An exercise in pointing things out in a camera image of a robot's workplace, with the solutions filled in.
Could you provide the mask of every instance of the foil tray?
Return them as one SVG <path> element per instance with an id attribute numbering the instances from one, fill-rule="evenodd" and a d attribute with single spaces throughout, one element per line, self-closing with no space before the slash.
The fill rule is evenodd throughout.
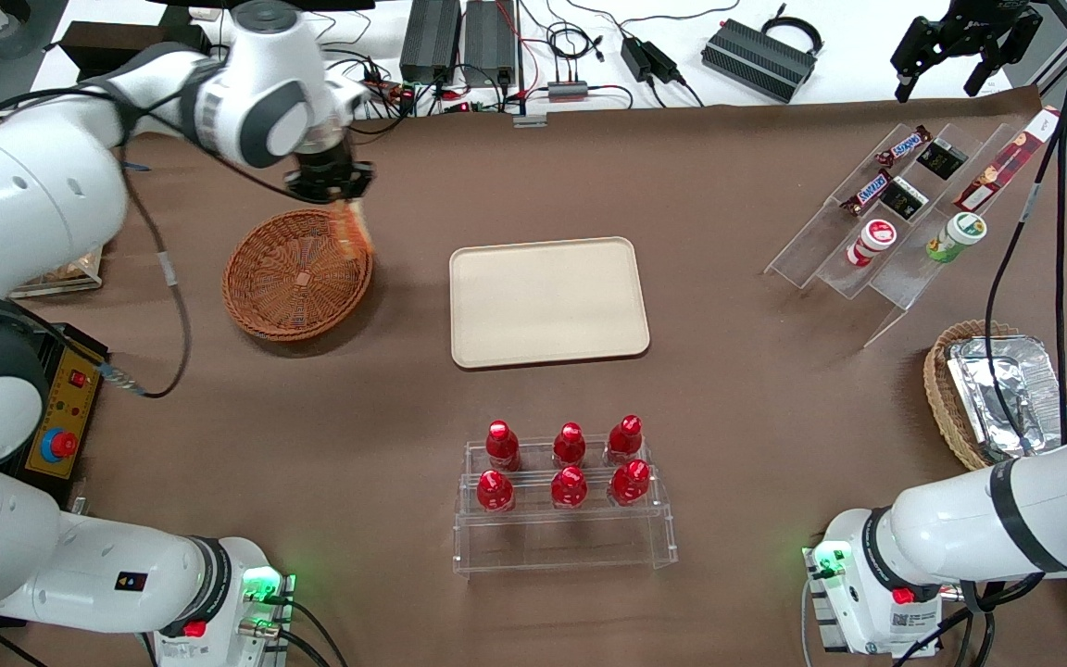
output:
<path id="1" fill-rule="evenodd" d="M 983 452 L 999 461 L 1060 447 L 1060 387 L 1049 350 L 1032 336 L 1000 336 L 991 338 L 991 354 L 1010 420 L 991 381 L 986 338 L 965 338 L 945 348 L 954 388 Z"/>

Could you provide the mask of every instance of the beige tray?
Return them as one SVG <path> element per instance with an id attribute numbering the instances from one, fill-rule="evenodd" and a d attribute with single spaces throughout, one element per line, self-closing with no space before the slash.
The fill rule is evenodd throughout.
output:
<path id="1" fill-rule="evenodd" d="M 619 358 L 649 349 L 627 239 L 456 250 L 452 359 L 463 368 Z"/>

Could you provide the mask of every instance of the brown wicker basket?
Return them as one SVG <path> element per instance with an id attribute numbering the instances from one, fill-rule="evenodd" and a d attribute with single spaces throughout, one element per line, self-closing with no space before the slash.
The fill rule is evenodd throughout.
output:
<path id="1" fill-rule="evenodd" d="M 318 336 L 356 307 L 373 253 L 360 211 L 304 208 L 259 224 L 225 267 L 225 308 L 246 333 L 291 342 Z"/>
<path id="2" fill-rule="evenodd" d="M 971 319 L 961 321 L 945 329 L 937 337 L 937 343 L 924 356 L 924 393 L 928 396 L 928 404 L 933 409 L 933 417 L 937 420 L 945 444 L 950 445 L 953 455 L 970 470 L 978 470 L 992 465 L 975 442 L 970 431 L 970 418 L 966 417 L 966 409 L 961 407 L 958 393 L 953 388 L 953 377 L 944 364 L 944 348 L 962 338 L 983 336 L 986 333 L 986 320 Z M 1019 329 L 991 321 L 991 336 L 1014 336 Z"/>

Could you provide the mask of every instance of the metal bracket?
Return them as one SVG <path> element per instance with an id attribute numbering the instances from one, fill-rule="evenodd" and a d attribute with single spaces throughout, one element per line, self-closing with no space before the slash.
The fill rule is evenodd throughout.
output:
<path id="1" fill-rule="evenodd" d="M 546 115 L 513 116 L 513 127 L 545 127 L 550 122 Z"/>

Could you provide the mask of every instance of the snickers bar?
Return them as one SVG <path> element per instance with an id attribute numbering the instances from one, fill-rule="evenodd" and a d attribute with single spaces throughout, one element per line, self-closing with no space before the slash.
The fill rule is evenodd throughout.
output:
<path id="1" fill-rule="evenodd" d="M 920 144 L 926 143 L 926 141 L 931 141 L 933 136 L 924 129 L 923 125 L 917 126 L 917 131 L 911 132 L 908 139 L 903 140 L 901 143 L 895 144 L 892 148 L 888 148 L 882 153 L 876 153 L 875 161 L 881 165 L 893 165 L 896 164 L 896 160 L 901 159 L 911 153 L 911 149 L 920 146 Z"/>
<path id="2" fill-rule="evenodd" d="M 845 208 L 846 211 L 851 216 L 863 215 L 867 204 L 875 201 L 878 195 L 882 194 L 888 186 L 892 186 L 892 174 L 888 173 L 888 170 L 880 169 L 878 176 L 873 178 L 871 182 L 867 182 L 862 190 L 859 190 L 859 194 L 853 194 L 850 198 L 839 204 L 839 207 Z"/>

